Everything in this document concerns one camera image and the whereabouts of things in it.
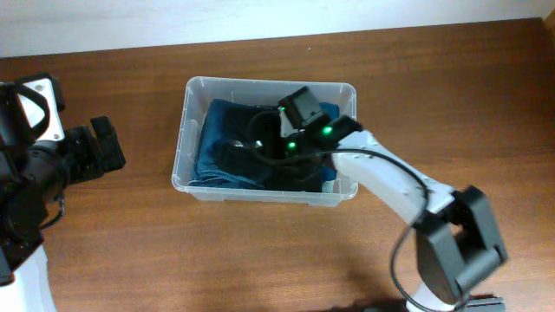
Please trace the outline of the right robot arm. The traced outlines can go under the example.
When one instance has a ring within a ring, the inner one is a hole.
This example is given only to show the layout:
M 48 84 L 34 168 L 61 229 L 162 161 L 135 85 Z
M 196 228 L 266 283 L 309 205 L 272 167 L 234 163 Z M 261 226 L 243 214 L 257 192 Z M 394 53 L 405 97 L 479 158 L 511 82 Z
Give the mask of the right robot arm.
M 383 147 L 360 123 L 321 109 L 307 87 L 285 96 L 277 106 L 293 133 L 282 159 L 270 166 L 329 161 L 333 169 L 364 186 L 394 211 L 406 228 L 389 260 L 392 282 L 404 298 L 402 311 L 503 311 L 502 298 L 471 291 L 508 259 L 486 194 L 473 185 L 462 191 L 431 179 Z M 421 284 L 414 294 L 403 287 L 396 260 L 408 236 L 415 237 Z

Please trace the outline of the black taped cloth bundle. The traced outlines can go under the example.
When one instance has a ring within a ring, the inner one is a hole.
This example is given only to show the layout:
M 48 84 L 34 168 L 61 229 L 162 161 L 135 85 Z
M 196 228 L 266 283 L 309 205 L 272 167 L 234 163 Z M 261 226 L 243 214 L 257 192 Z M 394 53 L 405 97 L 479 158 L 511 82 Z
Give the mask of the black taped cloth bundle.
M 261 162 L 263 144 L 259 141 L 260 121 L 265 116 L 278 116 L 273 107 L 245 106 L 226 103 L 220 115 L 223 137 L 212 146 L 212 156 L 218 169 L 261 184 L 269 167 Z

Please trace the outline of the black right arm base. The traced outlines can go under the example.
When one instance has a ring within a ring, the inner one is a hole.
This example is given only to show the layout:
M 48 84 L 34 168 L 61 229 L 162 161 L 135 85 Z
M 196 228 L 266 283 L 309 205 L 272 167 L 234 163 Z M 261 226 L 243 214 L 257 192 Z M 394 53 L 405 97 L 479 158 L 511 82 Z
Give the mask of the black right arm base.
M 401 299 L 386 300 L 361 308 L 363 312 L 408 312 L 406 303 Z M 473 296 L 463 312 L 506 312 L 506 305 L 501 297 Z

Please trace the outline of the black taped shirt bundle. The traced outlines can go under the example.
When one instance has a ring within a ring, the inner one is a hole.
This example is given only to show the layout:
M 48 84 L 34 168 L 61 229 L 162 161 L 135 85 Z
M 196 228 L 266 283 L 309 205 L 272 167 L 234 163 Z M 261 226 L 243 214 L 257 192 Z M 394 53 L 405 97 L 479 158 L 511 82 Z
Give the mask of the black taped shirt bundle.
M 269 166 L 261 188 L 282 192 L 321 192 L 323 163 L 320 159 L 301 160 L 285 166 Z

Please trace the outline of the dark blue jeans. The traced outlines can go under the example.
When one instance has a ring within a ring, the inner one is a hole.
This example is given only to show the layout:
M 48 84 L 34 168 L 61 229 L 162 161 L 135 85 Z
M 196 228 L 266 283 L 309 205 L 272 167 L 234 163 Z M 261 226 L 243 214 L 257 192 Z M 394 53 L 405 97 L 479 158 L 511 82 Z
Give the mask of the dark blue jeans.
M 222 187 L 232 189 L 262 189 L 261 184 L 252 183 L 250 180 L 232 175 L 218 169 L 212 156 L 212 144 L 223 137 L 222 126 L 219 124 L 223 106 L 233 103 L 224 100 L 211 102 L 202 127 L 199 150 L 195 157 L 192 169 L 190 186 Z

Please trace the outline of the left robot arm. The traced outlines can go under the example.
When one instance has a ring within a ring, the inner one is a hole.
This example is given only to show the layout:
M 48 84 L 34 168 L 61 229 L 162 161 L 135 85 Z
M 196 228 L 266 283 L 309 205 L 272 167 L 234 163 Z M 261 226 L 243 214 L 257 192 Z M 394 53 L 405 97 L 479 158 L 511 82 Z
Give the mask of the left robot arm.
M 1 85 L 1 309 L 53 311 L 44 230 L 65 214 L 65 190 L 120 170 L 111 121 L 66 129 L 60 82 L 39 74 Z

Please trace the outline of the blue taped shirt bundle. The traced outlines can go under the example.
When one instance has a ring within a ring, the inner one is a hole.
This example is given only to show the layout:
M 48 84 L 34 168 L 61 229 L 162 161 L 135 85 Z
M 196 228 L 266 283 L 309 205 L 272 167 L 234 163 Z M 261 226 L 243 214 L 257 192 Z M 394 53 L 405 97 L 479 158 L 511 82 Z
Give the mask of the blue taped shirt bundle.
M 328 102 L 321 102 L 320 107 L 324 110 L 329 117 L 334 120 L 340 114 L 340 108 L 338 105 Z M 332 181 L 336 179 L 336 172 L 328 166 L 322 166 L 321 168 L 322 180 L 323 182 Z

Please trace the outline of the light blue jeans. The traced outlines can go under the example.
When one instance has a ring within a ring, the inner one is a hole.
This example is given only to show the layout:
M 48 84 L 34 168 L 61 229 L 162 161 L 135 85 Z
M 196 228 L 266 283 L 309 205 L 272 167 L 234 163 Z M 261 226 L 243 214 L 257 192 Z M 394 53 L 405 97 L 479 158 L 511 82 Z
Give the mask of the light blue jeans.
M 325 181 L 322 184 L 322 193 L 333 193 L 335 187 L 335 180 Z

